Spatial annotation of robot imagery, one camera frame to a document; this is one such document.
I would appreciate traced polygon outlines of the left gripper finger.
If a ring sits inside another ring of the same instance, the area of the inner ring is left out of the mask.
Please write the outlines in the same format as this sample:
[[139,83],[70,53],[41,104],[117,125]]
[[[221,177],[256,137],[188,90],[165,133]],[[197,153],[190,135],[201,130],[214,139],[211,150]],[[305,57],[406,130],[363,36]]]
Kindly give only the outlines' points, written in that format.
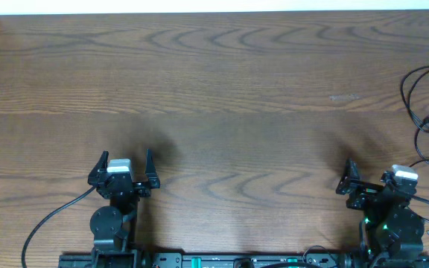
[[101,154],[96,165],[88,175],[88,184],[91,186],[102,186],[107,180],[107,166],[108,166],[109,152],[104,151]]
[[145,175],[151,188],[160,188],[160,180],[153,163],[153,155],[150,149],[147,149]]

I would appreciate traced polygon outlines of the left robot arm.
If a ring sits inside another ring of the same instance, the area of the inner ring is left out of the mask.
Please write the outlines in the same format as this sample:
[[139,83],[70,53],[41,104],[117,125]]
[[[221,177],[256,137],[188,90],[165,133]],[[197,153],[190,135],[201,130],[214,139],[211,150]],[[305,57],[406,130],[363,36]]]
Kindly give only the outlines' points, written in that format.
[[142,182],[135,181],[129,159],[109,160],[108,157],[107,151],[102,152],[88,175],[88,184],[109,200],[109,205],[99,208],[91,217],[89,226],[94,239],[87,266],[152,267],[152,255],[137,249],[134,243],[139,201],[160,187],[152,152],[146,153],[147,179]]

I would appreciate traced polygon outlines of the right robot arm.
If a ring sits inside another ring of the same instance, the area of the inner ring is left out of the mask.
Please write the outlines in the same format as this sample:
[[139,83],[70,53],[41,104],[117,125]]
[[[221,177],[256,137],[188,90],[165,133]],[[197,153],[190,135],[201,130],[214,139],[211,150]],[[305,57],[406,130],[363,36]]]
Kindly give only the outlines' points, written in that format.
[[359,224],[360,248],[339,255],[339,268],[429,267],[423,252],[425,221],[408,206],[416,193],[419,175],[393,165],[381,177],[383,185],[361,179],[357,164],[346,160],[336,193],[347,194],[346,207],[363,212]]

